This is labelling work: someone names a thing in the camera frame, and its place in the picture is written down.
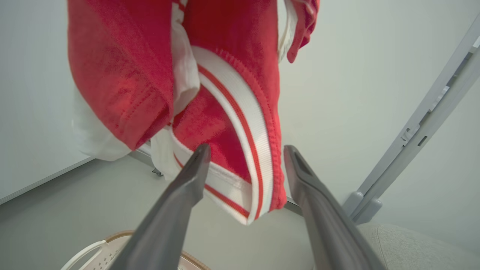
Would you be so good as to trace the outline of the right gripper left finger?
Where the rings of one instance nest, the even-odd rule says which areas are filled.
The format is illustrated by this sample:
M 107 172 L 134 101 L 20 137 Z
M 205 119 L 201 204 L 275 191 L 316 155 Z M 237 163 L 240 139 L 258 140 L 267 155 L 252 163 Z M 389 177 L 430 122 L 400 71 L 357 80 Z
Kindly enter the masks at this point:
M 197 147 L 109 270 L 178 270 L 192 208 L 202 200 L 210 146 Z

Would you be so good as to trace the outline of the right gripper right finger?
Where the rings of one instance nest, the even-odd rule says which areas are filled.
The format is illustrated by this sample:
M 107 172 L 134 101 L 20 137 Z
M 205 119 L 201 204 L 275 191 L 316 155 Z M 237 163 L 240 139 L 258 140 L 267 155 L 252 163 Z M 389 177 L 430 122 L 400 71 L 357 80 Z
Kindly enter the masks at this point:
M 291 197 L 306 223 L 316 270 L 386 270 L 299 150 L 285 145 L 283 160 Z

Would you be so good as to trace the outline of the red garment with white stripes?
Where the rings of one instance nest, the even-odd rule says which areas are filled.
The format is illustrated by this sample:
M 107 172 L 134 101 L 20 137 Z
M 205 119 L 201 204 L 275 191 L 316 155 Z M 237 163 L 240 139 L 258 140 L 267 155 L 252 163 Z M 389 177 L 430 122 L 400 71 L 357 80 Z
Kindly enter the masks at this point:
M 279 64 L 309 43 L 320 0 L 67 0 L 80 151 L 150 143 L 167 182 L 208 144 L 205 193 L 249 225 L 287 202 Z

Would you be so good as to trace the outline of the white basket with brown rim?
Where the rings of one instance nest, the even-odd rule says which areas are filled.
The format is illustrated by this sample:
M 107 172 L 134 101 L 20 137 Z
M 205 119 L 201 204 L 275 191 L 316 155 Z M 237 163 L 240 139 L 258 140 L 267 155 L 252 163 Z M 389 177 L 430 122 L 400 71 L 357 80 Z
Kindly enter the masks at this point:
M 96 241 L 75 254 L 61 270 L 109 270 L 111 263 L 133 234 L 134 230 L 126 230 Z M 178 270 L 211 270 L 211 268 L 186 251 L 182 251 Z

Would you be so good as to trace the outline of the grey partition support foot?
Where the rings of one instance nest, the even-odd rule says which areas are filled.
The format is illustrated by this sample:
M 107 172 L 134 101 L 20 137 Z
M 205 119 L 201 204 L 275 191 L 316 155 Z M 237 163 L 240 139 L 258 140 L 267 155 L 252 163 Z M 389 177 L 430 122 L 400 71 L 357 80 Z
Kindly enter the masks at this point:
M 357 207 L 360 205 L 362 200 L 364 199 L 364 194 L 359 191 L 352 192 L 348 198 L 346 199 L 345 203 L 343 203 L 342 208 L 346 212 L 348 217 L 352 217 Z
M 355 215 L 354 222 L 357 225 L 368 223 L 379 212 L 383 203 L 378 198 L 370 200 L 361 211 Z

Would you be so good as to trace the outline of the grey fabric sofa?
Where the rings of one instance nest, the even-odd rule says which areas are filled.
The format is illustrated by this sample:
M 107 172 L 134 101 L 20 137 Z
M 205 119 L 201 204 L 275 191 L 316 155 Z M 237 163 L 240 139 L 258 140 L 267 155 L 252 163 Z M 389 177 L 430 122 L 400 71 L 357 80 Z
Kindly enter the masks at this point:
M 386 270 L 480 270 L 480 255 L 396 225 L 357 226 Z

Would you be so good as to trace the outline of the grey partition corner post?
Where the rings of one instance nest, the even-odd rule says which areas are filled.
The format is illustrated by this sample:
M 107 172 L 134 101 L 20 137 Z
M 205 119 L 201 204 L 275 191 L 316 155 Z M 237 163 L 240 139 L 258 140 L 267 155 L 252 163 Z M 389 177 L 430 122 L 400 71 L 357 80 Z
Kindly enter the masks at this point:
M 364 199 L 353 217 L 391 186 L 480 77 L 480 53 L 470 51 L 479 37 L 480 12 L 413 115 L 358 188 Z

